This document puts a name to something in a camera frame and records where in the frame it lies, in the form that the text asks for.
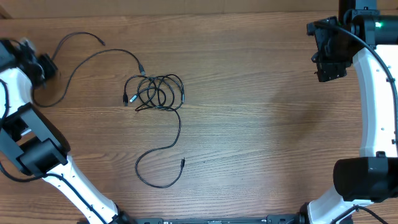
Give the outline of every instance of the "robotic arm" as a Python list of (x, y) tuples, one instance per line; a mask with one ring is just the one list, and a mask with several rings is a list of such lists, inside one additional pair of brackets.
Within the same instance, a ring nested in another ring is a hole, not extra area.
[[(77, 168), (69, 154), (70, 146), (61, 132), (32, 104), (31, 90), (44, 85), (55, 75), (57, 67), (48, 55), (35, 56), (32, 44), (26, 40), (12, 45), (10, 40), (0, 40), (0, 151), (31, 179), (43, 178), (58, 188), (85, 215), (90, 223), (132, 223), (131, 219), (110, 199), (102, 195)], [(35, 137), (18, 145), (23, 135)]]
[[(397, 90), (398, 17), (380, 16), (376, 0), (340, 0), (339, 18), (307, 25), (318, 52), (320, 82), (346, 76), (354, 64), (361, 89), (363, 141), (360, 157), (335, 164), (334, 185), (319, 199), (291, 215), (265, 218), (163, 220), (132, 219), (98, 192), (81, 173), (61, 132), (31, 103), (30, 91), (52, 78), (57, 67), (48, 55), (35, 56), (29, 41), (0, 40), (0, 151), (29, 179), (17, 179), (0, 163), (0, 171), (18, 182), (44, 179), (58, 188), (89, 223), (112, 224), (323, 224), (349, 223), (358, 206), (398, 196)], [(21, 137), (35, 137), (18, 144)]]

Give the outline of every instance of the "tangled cable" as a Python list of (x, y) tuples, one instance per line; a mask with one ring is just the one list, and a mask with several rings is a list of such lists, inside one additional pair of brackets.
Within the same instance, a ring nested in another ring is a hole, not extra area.
[[(73, 33), (71, 33), (71, 34), (66, 35), (63, 39), (61, 39), (61, 41), (59, 42), (57, 48), (55, 49), (54, 54), (52, 55), (52, 60), (55, 59), (55, 57), (57, 56), (57, 54), (58, 54), (59, 50), (61, 49), (62, 45), (63, 45), (69, 38), (71, 38), (71, 37), (73, 37), (73, 36), (75, 36), (75, 35), (79, 35), (79, 34), (90, 35), (90, 36), (96, 38), (97, 41), (98, 41), (100, 44), (102, 44), (103, 46), (105, 46), (105, 42), (104, 42), (103, 40), (101, 40), (98, 36), (94, 35), (94, 34), (91, 34), (91, 33), (89, 33), (89, 32), (73, 32)], [(143, 155), (141, 155), (141, 156), (137, 159), (137, 161), (136, 161), (136, 166), (135, 166), (136, 174), (137, 174), (138, 178), (139, 178), (141, 181), (143, 181), (143, 183), (145, 183), (145, 184), (147, 184), (147, 185), (149, 185), (149, 186), (151, 186), (151, 187), (156, 187), (156, 188), (160, 188), (160, 189), (164, 189), (164, 188), (170, 187), (171, 185), (173, 185), (174, 183), (176, 183), (176, 181), (178, 181), (178, 179), (181, 177), (182, 170), (183, 170), (184, 165), (185, 165), (185, 159), (184, 159), (184, 158), (181, 160), (181, 165), (180, 165), (180, 168), (181, 168), (181, 169), (180, 169), (180, 174), (178, 175), (178, 177), (177, 177), (171, 184), (165, 185), (165, 186), (153, 185), (153, 184), (148, 183), (146, 180), (144, 180), (144, 179), (141, 177), (141, 175), (139, 174), (139, 172), (138, 172), (138, 163), (141, 161), (141, 159), (142, 159), (144, 156), (148, 155), (149, 153), (154, 152), (154, 151), (158, 151), (158, 150), (162, 150), (162, 149), (171, 148), (171, 147), (173, 147), (173, 146), (177, 143), (177, 141), (178, 141), (178, 137), (180, 136), (180, 132), (181, 132), (181, 119), (180, 119), (180, 115), (177, 113), (177, 110), (182, 106), (182, 104), (183, 104), (184, 101), (185, 101), (184, 85), (183, 85), (183, 82), (181, 81), (181, 79), (180, 79), (178, 76), (176, 76), (176, 75), (174, 75), (174, 74), (170, 74), (170, 75), (164, 75), (164, 76), (158, 76), (158, 77), (146, 77), (146, 76), (145, 76), (146, 73), (145, 73), (144, 67), (142, 66), (142, 64), (140, 63), (140, 61), (138, 60), (138, 58), (137, 58), (133, 53), (131, 53), (130, 51), (124, 50), (124, 49), (108, 49), (108, 50), (102, 50), (102, 51), (99, 51), (99, 52), (97, 52), (97, 53), (95, 53), (95, 54), (90, 55), (89, 57), (87, 57), (86, 59), (84, 59), (84, 61), (82, 61), (79, 65), (76, 66), (76, 68), (72, 71), (72, 74), (70, 75), (70, 77), (69, 77), (69, 79), (68, 79), (68, 82), (67, 82), (67, 85), (66, 85), (66, 87), (65, 87), (65, 90), (64, 90), (64, 92), (63, 92), (63, 95), (62, 95), (57, 101), (55, 101), (54, 103), (51, 103), (51, 104), (49, 104), (49, 105), (43, 105), (43, 104), (39, 103), (39, 102), (36, 100), (36, 98), (35, 98), (35, 90), (32, 90), (32, 101), (33, 101), (37, 106), (42, 107), (42, 108), (48, 108), (48, 107), (52, 107), (52, 106), (57, 105), (58, 103), (60, 103), (60, 102), (65, 98), (65, 96), (66, 96), (66, 94), (67, 94), (67, 91), (68, 91), (68, 88), (69, 88), (69, 85), (70, 85), (70, 83), (71, 83), (71, 81), (72, 81), (72, 78), (73, 78), (74, 74), (76, 73), (76, 71), (77, 71), (84, 63), (86, 63), (87, 61), (89, 61), (90, 59), (92, 59), (93, 57), (95, 57), (95, 56), (97, 56), (97, 55), (99, 55), (99, 54), (102, 54), (102, 53), (105, 53), (105, 52), (115, 52), (115, 51), (117, 51), (117, 52), (124, 52), (124, 53), (127, 53), (127, 54), (129, 54), (130, 56), (132, 56), (132, 57), (137, 61), (138, 70), (139, 70), (140, 73), (141, 73), (141, 75), (135, 75), (135, 76), (132, 76), (132, 77), (130, 77), (129, 79), (127, 79), (126, 84), (124, 85), (124, 94), (123, 94), (123, 102), (124, 102), (124, 105), (127, 106), (127, 105), (128, 105), (128, 102), (129, 102), (128, 96), (127, 96), (127, 93), (126, 93), (127, 84), (128, 84), (129, 81), (132, 80), (133, 78), (142, 78), (141, 82), (138, 84), (137, 93), (136, 93), (136, 94), (131, 98), (131, 100), (130, 100), (131, 103), (134, 102), (137, 98), (139, 98), (139, 99), (141, 100), (141, 103), (142, 103), (142, 104), (136, 108), (136, 111), (141, 111), (141, 110), (146, 110), (146, 109), (159, 109), (159, 110), (164, 110), (164, 111), (174, 111), (175, 114), (176, 114), (177, 117), (178, 117), (178, 133), (177, 133), (177, 137), (175, 138), (173, 144), (171, 144), (171, 145), (169, 145), (169, 146), (165, 146), (165, 147), (160, 147), (160, 148), (157, 148), (157, 149), (151, 149), (151, 150), (149, 150), (149, 151), (143, 153)], [(149, 82), (148, 87), (141, 89), (142, 85), (143, 85), (146, 81)], [(181, 102), (180, 102), (180, 104), (179, 104), (177, 107), (175, 107), (175, 108), (172, 108), (173, 105), (174, 105), (174, 103), (175, 103), (175, 92), (174, 92), (174, 90), (173, 90), (173, 88), (172, 88), (172, 86), (170, 85), (169, 82), (174, 82), (174, 83), (178, 86), (178, 89), (179, 89), (179, 91), (180, 91), (180, 93), (181, 93)], [(161, 86), (162, 86), (162, 85), (167, 85), (167, 87), (168, 87), (168, 88), (170, 89), (170, 91), (172, 92), (172, 101), (171, 101), (171, 103), (170, 103), (169, 105), (167, 105), (167, 106), (165, 106), (166, 101), (167, 101), (167, 96), (166, 96), (165, 91), (163, 91), (163, 90), (161, 89)], [(147, 93), (147, 97), (148, 97), (148, 100), (146, 100), (146, 101), (144, 101), (144, 100), (142, 99), (142, 97), (141, 97), (141, 94), (142, 94), (142, 93), (145, 93), (145, 92)], [(157, 103), (154, 103), (154, 98), (155, 98), (156, 95), (157, 95)]]
[[(137, 86), (137, 93), (134, 94), (134, 96), (129, 100), (129, 97), (127, 96), (126, 88), (127, 88), (127, 84), (129, 83), (129, 81), (131, 81), (133, 78), (142, 78), (142, 80)], [(173, 105), (174, 105), (174, 102), (175, 102), (175, 92), (174, 92), (172, 86), (170, 85), (170, 83), (168, 81), (174, 82), (177, 85), (177, 87), (178, 87), (178, 89), (179, 89), (179, 91), (181, 93), (181, 102), (175, 108), (173, 108)], [(147, 87), (142, 88), (143, 85), (145, 84), (145, 82), (149, 82), (149, 84), (148, 84)], [(167, 95), (166, 95), (165, 91), (163, 91), (163, 89), (161, 89), (162, 84), (167, 85), (167, 87), (169, 88), (169, 90), (172, 93), (172, 101), (167, 106), (165, 105), (166, 101), (167, 101)], [(144, 100), (141, 97), (141, 94), (143, 94), (143, 93), (146, 93), (147, 98), (148, 98), (147, 100)], [(158, 189), (164, 189), (164, 188), (170, 187), (171, 185), (176, 183), (176, 181), (179, 180), (179, 178), (181, 177), (184, 165), (185, 165), (185, 158), (182, 158), (182, 160), (181, 160), (180, 173), (179, 173), (178, 177), (173, 182), (171, 182), (170, 184), (163, 185), (163, 186), (150, 184), (145, 179), (143, 179), (141, 177), (141, 175), (139, 174), (139, 172), (138, 172), (138, 164), (141, 161), (141, 159), (144, 158), (144, 156), (148, 155), (149, 153), (154, 152), (154, 151), (158, 151), (158, 150), (169, 149), (169, 148), (173, 147), (177, 143), (178, 137), (180, 136), (180, 132), (181, 132), (181, 118), (180, 118), (180, 115), (178, 114), (177, 110), (183, 105), (183, 103), (185, 101), (184, 85), (183, 85), (183, 82), (181, 81), (180, 77), (178, 77), (178, 76), (176, 76), (174, 74), (161, 75), (161, 76), (158, 76), (158, 77), (146, 77), (146, 76), (143, 76), (143, 75), (134, 75), (134, 76), (128, 78), (126, 83), (124, 84), (124, 94), (123, 94), (124, 105), (127, 106), (128, 105), (128, 101), (130, 101), (132, 103), (137, 98), (140, 99), (141, 105), (138, 106), (135, 109), (135, 111), (142, 111), (142, 110), (146, 110), (146, 109), (159, 109), (159, 110), (164, 110), (164, 111), (174, 111), (175, 114), (177, 115), (177, 118), (178, 118), (178, 132), (177, 132), (177, 137), (175, 138), (174, 142), (171, 145), (169, 145), (169, 146), (160, 147), (160, 148), (151, 149), (151, 150), (146, 151), (140, 157), (138, 157), (138, 159), (136, 161), (136, 166), (135, 166), (136, 174), (137, 174), (138, 178), (141, 181), (143, 181), (143, 183), (145, 183), (146, 185), (151, 186), (151, 187), (155, 187), (155, 188), (158, 188)]]

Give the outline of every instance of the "table surface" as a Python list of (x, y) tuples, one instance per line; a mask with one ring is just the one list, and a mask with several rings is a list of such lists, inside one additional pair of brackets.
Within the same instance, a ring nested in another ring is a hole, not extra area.
[[(207, 16), (91, 17), (1, 20), (0, 36), (28, 37), (40, 52), (75, 36), (55, 59), (61, 75), (38, 91), (51, 103), (63, 93), (72, 70), (104, 49), (134, 52), (148, 76), (177, 74), (185, 85), (179, 109), (182, 132), (171, 149), (146, 156), (141, 174), (168, 184), (186, 158), (181, 179), (168, 189), (143, 184), (134, 172), (146, 150), (171, 144), (174, 113), (136, 113), (123, 106), (124, 82), (138, 75), (124, 53), (93, 58), (73, 77), (66, 98), (40, 109), (65, 135), (78, 167), (133, 217), (263, 217), (295, 213), (333, 184), (338, 159), (358, 157), (362, 121), (356, 74), (318, 83), (310, 60), (316, 51), (306, 24), (330, 12)], [(129, 84), (129, 94), (137, 81)], [(12, 164), (0, 159), (17, 175)], [(12, 182), (0, 175), (0, 223), (76, 223), (84, 216), (44, 181)], [(398, 203), (370, 206), (390, 223)], [(358, 223), (376, 223), (369, 214)]]

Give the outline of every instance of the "cable connector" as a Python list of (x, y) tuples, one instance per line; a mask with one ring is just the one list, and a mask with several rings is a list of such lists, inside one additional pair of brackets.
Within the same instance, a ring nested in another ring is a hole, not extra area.
[(184, 168), (184, 166), (185, 166), (185, 157), (183, 157), (181, 160), (181, 169)]
[(395, 78), (392, 78), (392, 79), (386, 78), (386, 82), (394, 83), (395, 81), (396, 81)]
[(139, 72), (141, 72), (141, 75), (143, 75), (143, 76), (145, 76), (145, 70), (144, 70), (144, 66), (142, 66), (141, 64), (139, 64), (138, 65), (138, 69), (139, 69)]
[(127, 96), (127, 93), (123, 94), (123, 103), (124, 103), (124, 106), (129, 105), (129, 97)]
[(134, 102), (137, 99), (137, 95), (132, 96), (132, 98), (130, 99), (130, 103)]
[(103, 46), (106, 46), (105, 42), (103, 40), (101, 40), (100, 38), (97, 39), (98, 42), (100, 42)]

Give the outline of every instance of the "black cable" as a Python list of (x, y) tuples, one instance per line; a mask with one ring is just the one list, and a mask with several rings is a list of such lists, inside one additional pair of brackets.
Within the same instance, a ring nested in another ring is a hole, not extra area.
[[(104, 42), (103, 40), (101, 40), (99, 37), (97, 37), (96, 35), (94, 35), (94, 34), (91, 34), (91, 33), (89, 33), (89, 32), (74, 32), (74, 33), (71, 33), (71, 34), (66, 35), (63, 39), (61, 39), (61, 41), (59, 42), (57, 48), (55, 49), (55, 52), (54, 52), (54, 54), (53, 54), (53, 56), (52, 56), (52, 60), (54, 60), (55, 57), (57, 56), (57, 54), (58, 54), (59, 50), (61, 49), (63, 43), (65, 43), (65, 41), (67, 41), (69, 38), (73, 37), (74, 35), (78, 35), (78, 34), (87, 34), (87, 35), (91, 35), (91, 36), (95, 37), (102, 45), (105, 45), (105, 42)], [(61, 102), (61, 101), (64, 99), (64, 97), (66, 96), (67, 91), (68, 91), (68, 88), (69, 88), (69, 84), (70, 84), (70, 82), (71, 82), (71, 80), (72, 80), (72, 78), (73, 78), (73, 75), (74, 75), (75, 72), (79, 69), (79, 67), (82, 66), (82, 65), (83, 65), (85, 62), (87, 62), (89, 59), (93, 58), (94, 56), (99, 55), (99, 54), (102, 54), (102, 53), (104, 53), (104, 52), (110, 52), (110, 51), (125, 52), (125, 53), (131, 55), (132, 57), (134, 57), (134, 59), (136, 59), (136, 61), (137, 61), (137, 63), (138, 63), (138, 69), (139, 69), (140, 73), (141, 73), (142, 75), (145, 75), (144, 67), (142, 66), (142, 64), (140, 63), (140, 61), (138, 60), (138, 58), (137, 58), (133, 53), (131, 53), (130, 51), (124, 50), (124, 49), (108, 49), (108, 50), (102, 50), (102, 51), (97, 52), (97, 53), (95, 53), (95, 54), (89, 56), (88, 58), (86, 58), (84, 61), (82, 61), (82, 62), (73, 70), (72, 74), (71, 74), (70, 77), (69, 77), (69, 80), (68, 80), (68, 82), (67, 82), (67, 85), (66, 85), (66, 87), (65, 87), (65, 91), (63, 92), (63, 95), (62, 95), (56, 102), (54, 102), (54, 103), (52, 103), (52, 104), (49, 104), (49, 105), (42, 105), (42, 104), (40, 104), (40, 103), (37, 102), (37, 100), (35, 99), (35, 90), (34, 90), (34, 89), (32, 90), (32, 101), (33, 101), (37, 106), (39, 106), (39, 107), (41, 107), (41, 108), (49, 108), (49, 107), (52, 107), (52, 106), (57, 105), (57, 104), (58, 104), (59, 102)]]
[(369, 214), (371, 214), (375, 219), (379, 220), (379, 222), (383, 223), (383, 224), (388, 224), (388, 222), (384, 221), (380, 216), (376, 215), (376, 213), (372, 212), (372, 210), (363, 207), (363, 206), (359, 206), (359, 205), (354, 205), (352, 206), (350, 209), (348, 209), (347, 211), (345, 211), (343, 214), (339, 215), (337, 218), (335, 218), (330, 224), (336, 224), (338, 221), (340, 221), (342, 218), (346, 217), (347, 215), (349, 215), (351, 212), (353, 211), (359, 211), (359, 209), (364, 210), (365, 212), (368, 212)]
[[(7, 84), (6, 82), (4, 82), (2, 79), (0, 79), (0, 83), (3, 85), (4, 87), (4, 92), (5, 92), (5, 96), (6, 96), (6, 104), (5, 104), (5, 111), (3, 116), (1, 117), (0, 120), (0, 131), (2, 130), (2, 127), (4, 125), (5, 119), (7, 118), (8, 112), (9, 112), (9, 92), (8, 92), (8, 88), (7, 88)], [(11, 175), (10, 173), (8, 173), (4, 166), (1, 164), (0, 161), (0, 171), (10, 180), (13, 180), (15, 182), (20, 182), (20, 183), (26, 183), (26, 182), (30, 182), (30, 181), (34, 181), (34, 180), (39, 180), (41, 178), (46, 178), (46, 177), (56, 177), (58, 179), (60, 179), (61, 181), (63, 181), (75, 194), (76, 196), (87, 206), (87, 208), (93, 212), (98, 218), (99, 220), (101, 220), (102, 223), (107, 224), (107, 222), (101, 217), (101, 215), (79, 194), (79, 192), (61, 175), (58, 174), (44, 174), (44, 175), (39, 175), (37, 177), (32, 177), (32, 178), (27, 178), (27, 179), (20, 179), (17, 177), (14, 177), (13, 175)]]
[[(171, 182), (170, 184), (163, 185), (163, 186), (159, 186), (159, 185), (154, 185), (154, 184), (148, 183), (148, 181), (146, 181), (144, 178), (142, 178), (141, 175), (138, 172), (138, 164), (140, 163), (141, 159), (144, 158), (144, 156), (148, 155), (149, 153), (154, 152), (154, 151), (158, 151), (158, 150), (169, 149), (169, 148), (173, 147), (177, 143), (178, 138), (180, 136), (180, 132), (181, 132), (181, 118), (180, 118), (180, 115), (178, 114), (177, 110), (182, 106), (182, 104), (185, 101), (185, 93), (184, 93), (183, 82), (181, 81), (181, 79), (178, 76), (176, 76), (174, 74), (165, 75), (165, 76), (158, 76), (158, 77), (145, 77), (143, 75), (132, 76), (132, 77), (128, 78), (126, 83), (124, 84), (123, 102), (124, 102), (124, 104), (126, 106), (128, 104), (128, 96), (127, 96), (126, 88), (127, 88), (127, 84), (129, 83), (129, 81), (131, 81), (133, 78), (142, 78), (141, 82), (138, 84), (137, 93), (130, 100), (130, 102), (132, 103), (137, 98), (139, 98), (141, 103), (142, 103), (141, 105), (139, 105), (135, 109), (135, 111), (142, 111), (142, 110), (147, 110), (147, 109), (152, 109), (152, 108), (159, 109), (159, 110), (165, 110), (165, 111), (174, 111), (175, 114), (177, 115), (177, 118), (178, 118), (178, 132), (177, 132), (177, 137), (175, 138), (174, 142), (171, 145), (169, 145), (169, 146), (159, 147), (159, 148), (156, 148), (156, 149), (151, 149), (151, 150), (146, 151), (140, 157), (138, 157), (138, 159), (136, 161), (136, 165), (135, 165), (136, 174), (137, 174), (138, 178), (141, 181), (143, 181), (143, 183), (145, 183), (148, 186), (155, 187), (155, 188), (158, 188), (158, 189), (165, 189), (165, 188), (170, 187), (173, 184), (175, 184), (179, 180), (179, 178), (181, 177), (181, 174), (182, 174), (182, 171), (183, 171), (183, 168), (184, 168), (184, 165), (185, 165), (185, 158), (182, 158), (182, 160), (181, 160), (180, 173), (177, 176), (177, 178), (173, 182)], [(180, 90), (180, 93), (181, 93), (181, 102), (175, 108), (172, 108), (173, 104), (174, 104), (174, 101), (175, 101), (175, 93), (174, 93), (174, 90), (171, 87), (171, 85), (166, 80), (174, 82), (177, 85), (177, 87), (178, 87), (178, 89)], [(141, 87), (143, 86), (143, 84), (146, 81), (149, 81), (148, 86), (146, 88), (141, 89)], [(167, 106), (165, 106), (165, 103), (167, 101), (166, 94), (161, 89), (161, 85), (163, 83), (166, 84), (167, 87), (169, 88), (169, 90), (172, 92), (172, 101)], [(149, 94), (150, 90), (154, 90), (154, 92), (153, 92), (153, 94), (151, 96)], [(146, 92), (146, 95), (148, 97), (148, 100), (146, 100), (146, 101), (143, 100), (142, 97), (141, 97), (141, 94), (145, 93), (145, 92)], [(163, 101), (161, 101), (160, 93), (164, 97)], [(155, 98), (156, 94), (157, 94), (157, 103), (154, 103), (152, 100)]]
[(71, 34), (66, 35), (64, 38), (62, 38), (62, 39), (60, 40), (60, 42), (59, 42), (57, 48), (56, 48), (55, 51), (54, 51), (54, 54), (53, 54), (52, 57), (51, 57), (51, 60), (54, 60), (54, 59), (55, 59), (55, 57), (57, 56), (58, 51), (61, 49), (63, 43), (65, 43), (69, 38), (73, 37), (74, 35), (79, 35), (79, 34), (91, 35), (91, 36), (95, 37), (95, 38), (98, 40), (98, 42), (100, 42), (103, 46), (105, 46), (105, 42), (104, 42), (103, 40), (101, 40), (99, 37), (97, 37), (96, 35), (92, 34), (92, 33), (89, 33), (89, 32), (73, 32), (73, 33), (71, 33)]
[(387, 81), (390, 83), (391, 85), (391, 90), (392, 90), (392, 98), (394, 101), (394, 124), (395, 124), (395, 139), (393, 140), (393, 143), (396, 145), (397, 148), (397, 152), (398, 152), (398, 103), (397, 103), (397, 99), (398, 99), (398, 94), (397, 94), (397, 87), (395, 85), (395, 78), (392, 77), (390, 70), (388, 69), (387, 65), (383, 62), (383, 60), (380, 58), (380, 56), (373, 50), (372, 47), (370, 47), (365, 41), (363, 41), (361, 38), (357, 37), (356, 35), (350, 33), (349, 31), (345, 30), (342, 27), (339, 26), (334, 26), (334, 25), (330, 25), (327, 22), (314, 22), (314, 25), (320, 28), (325, 28), (325, 29), (331, 29), (331, 30), (335, 30), (338, 32), (342, 32), (346, 35), (349, 35), (351, 38), (353, 38), (355, 41), (357, 41), (358, 43), (360, 43), (364, 48), (367, 48), (372, 54), (373, 56), (376, 58), (376, 60), (380, 63), (380, 66), (383, 68), (384, 72), (387, 75)]
[(348, 9), (343, 15), (343, 25), (347, 25), (347, 17), (354, 9)]
[(70, 82), (71, 82), (71, 80), (72, 80), (72, 78), (73, 78), (73, 75), (74, 75), (74, 74), (76, 73), (76, 71), (80, 68), (80, 66), (82, 66), (85, 62), (87, 62), (89, 59), (95, 57), (96, 55), (99, 55), (99, 54), (102, 54), (102, 53), (105, 53), (105, 52), (111, 52), (111, 51), (125, 52), (125, 53), (127, 53), (127, 54), (133, 56), (133, 57), (137, 60), (139, 67), (142, 67), (142, 65), (141, 65), (141, 64), (139, 63), (139, 61), (138, 61), (138, 58), (137, 58), (133, 53), (131, 53), (131, 52), (128, 51), (128, 50), (124, 50), (124, 49), (108, 49), (108, 50), (102, 50), (102, 51), (97, 52), (97, 53), (95, 53), (95, 54), (89, 56), (88, 58), (84, 59), (84, 61), (82, 61), (82, 62), (73, 70), (72, 74), (71, 74), (70, 77), (69, 77), (68, 83), (67, 83), (67, 85), (66, 85), (66, 87), (65, 87), (65, 91), (63, 92), (63, 95), (62, 95), (56, 102), (54, 102), (54, 103), (52, 103), (52, 104), (50, 104), (50, 105), (42, 105), (42, 104), (40, 104), (39, 102), (37, 102), (37, 100), (35, 99), (35, 91), (32, 90), (32, 100), (33, 100), (33, 102), (34, 102), (37, 106), (39, 106), (39, 107), (41, 107), (41, 108), (49, 108), (49, 107), (52, 107), (52, 106), (57, 105), (57, 104), (58, 104), (59, 102), (61, 102), (61, 101), (64, 99), (64, 97), (67, 95), (67, 91), (68, 91), (68, 88), (69, 88), (69, 84), (70, 84)]

